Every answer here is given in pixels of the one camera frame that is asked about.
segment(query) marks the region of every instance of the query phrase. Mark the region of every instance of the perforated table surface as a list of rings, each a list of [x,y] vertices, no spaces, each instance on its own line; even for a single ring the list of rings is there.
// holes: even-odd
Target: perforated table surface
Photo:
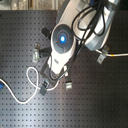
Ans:
[[[43,26],[52,30],[56,11],[0,11],[0,78],[20,100],[33,86],[26,78],[29,66],[41,71],[47,58],[32,62],[35,43],[50,46]],[[118,12],[106,43],[110,53],[128,52],[128,11]],[[62,78],[45,97],[37,93],[26,105],[18,104],[6,87],[0,90],[0,127],[3,128],[128,128],[128,57],[107,57],[86,47],[72,67],[73,89],[66,91]],[[29,73],[36,81],[34,71]]]

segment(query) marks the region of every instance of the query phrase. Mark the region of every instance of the blue light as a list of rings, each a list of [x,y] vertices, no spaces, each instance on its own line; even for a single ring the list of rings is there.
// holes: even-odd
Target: blue light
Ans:
[[[60,37],[60,40],[61,40],[62,43],[64,43],[65,42],[65,37],[64,36],[61,36]]]

